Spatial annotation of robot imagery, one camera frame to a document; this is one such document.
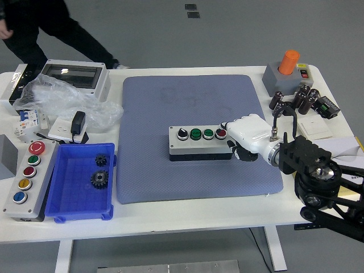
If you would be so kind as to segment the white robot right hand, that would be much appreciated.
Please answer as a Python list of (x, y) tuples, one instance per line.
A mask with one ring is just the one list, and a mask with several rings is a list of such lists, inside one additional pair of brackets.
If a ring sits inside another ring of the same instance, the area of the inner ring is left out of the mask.
[(232, 153), (241, 161), (253, 162), (258, 156), (273, 165), (279, 140), (271, 140), (271, 126), (257, 114), (250, 114), (232, 122), (222, 122), (231, 140), (227, 141)]

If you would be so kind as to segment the person's left hand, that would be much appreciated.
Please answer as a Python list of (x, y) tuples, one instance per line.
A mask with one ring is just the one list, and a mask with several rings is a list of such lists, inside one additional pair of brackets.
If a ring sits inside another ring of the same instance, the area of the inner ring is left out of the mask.
[(13, 30), (9, 30), (5, 19), (0, 20), (0, 39), (6, 40), (12, 37)]

